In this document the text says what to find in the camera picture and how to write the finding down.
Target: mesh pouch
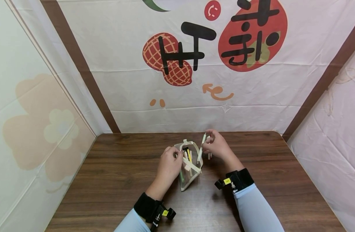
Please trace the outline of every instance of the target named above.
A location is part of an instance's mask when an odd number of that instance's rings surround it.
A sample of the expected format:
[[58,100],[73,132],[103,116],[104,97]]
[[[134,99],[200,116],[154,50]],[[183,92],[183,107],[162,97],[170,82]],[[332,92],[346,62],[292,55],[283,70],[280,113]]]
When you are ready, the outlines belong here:
[[180,190],[184,191],[188,188],[188,186],[192,183],[192,181],[199,176],[199,174],[202,173],[202,166],[203,166],[203,159],[201,158],[199,161],[199,164],[194,165],[197,163],[197,158],[199,154],[199,148],[195,142],[190,141],[187,142],[186,139],[184,139],[183,143],[176,144],[175,147],[179,150],[182,151],[184,154],[183,149],[188,148],[190,151],[190,154],[192,156],[192,162],[189,161],[189,158],[187,159],[186,157],[183,157],[183,164],[181,171],[178,176],[178,180],[180,183]]

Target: black wrist strap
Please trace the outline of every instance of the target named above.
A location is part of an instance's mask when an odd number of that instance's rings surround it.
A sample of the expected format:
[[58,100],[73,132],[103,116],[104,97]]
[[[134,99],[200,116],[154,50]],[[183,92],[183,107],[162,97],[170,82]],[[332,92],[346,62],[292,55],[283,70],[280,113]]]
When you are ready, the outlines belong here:
[[145,193],[141,194],[139,200],[134,205],[135,212],[145,219],[146,223],[152,223],[151,231],[158,227],[161,217],[172,220],[176,213],[172,208],[168,210],[163,206],[163,201],[154,200]]
[[139,200],[134,205],[134,210],[139,216],[145,219],[146,223],[153,222],[153,215],[163,201],[154,200],[145,193],[141,194]]
[[247,169],[242,169],[240,171],[232,171],[227,173],[225,180],[218,180],[215,186],[218,189],[224,188],[226,185],[231,185],[233,193],[241,191],[254,183],[251,175]]

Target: arm sleeve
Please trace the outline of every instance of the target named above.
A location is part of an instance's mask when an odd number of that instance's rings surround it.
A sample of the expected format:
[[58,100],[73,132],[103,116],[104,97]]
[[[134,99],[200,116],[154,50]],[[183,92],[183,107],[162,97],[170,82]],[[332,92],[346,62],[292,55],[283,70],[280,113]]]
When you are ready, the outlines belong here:
[[150,232],[145,222],[140,216],[132,209],[129,214],[117,226],[114,232]]
[[234,194],[245,232],[284,232],[280,221],[255,184]]

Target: wooden table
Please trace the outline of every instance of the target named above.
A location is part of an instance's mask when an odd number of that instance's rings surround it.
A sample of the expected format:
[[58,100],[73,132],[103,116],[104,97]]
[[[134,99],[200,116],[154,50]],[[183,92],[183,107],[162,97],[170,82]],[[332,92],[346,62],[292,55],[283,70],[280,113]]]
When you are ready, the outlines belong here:
[[[248,168],[285,231],[345,231],[282,137],[273,131],[223,132]],[[112,232],[153,181],[167,146],[183,139],[199,144],[202,133],[100,135],[66,193],[47,232]],[[180,192],[178,181],[165,195],[176,212],[158,231],[239,231],[229,189],[218,190],[222,162],[204,159],[199,179]]]

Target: brown frame pole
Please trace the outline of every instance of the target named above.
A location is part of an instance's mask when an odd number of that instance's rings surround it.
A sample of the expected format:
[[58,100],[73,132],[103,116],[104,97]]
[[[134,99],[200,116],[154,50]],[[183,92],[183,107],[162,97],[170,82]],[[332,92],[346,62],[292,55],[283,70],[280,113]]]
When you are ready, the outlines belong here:
[[65,19],[59,3],[56,0],[40,1],[110,129],[113,133],[121,133],[117,126],[116,120],[110,112],[109,107],[94,79],[94,76],[87,65],[73,32]]
[[355,26],[282,135],[287,142],[355,51]]

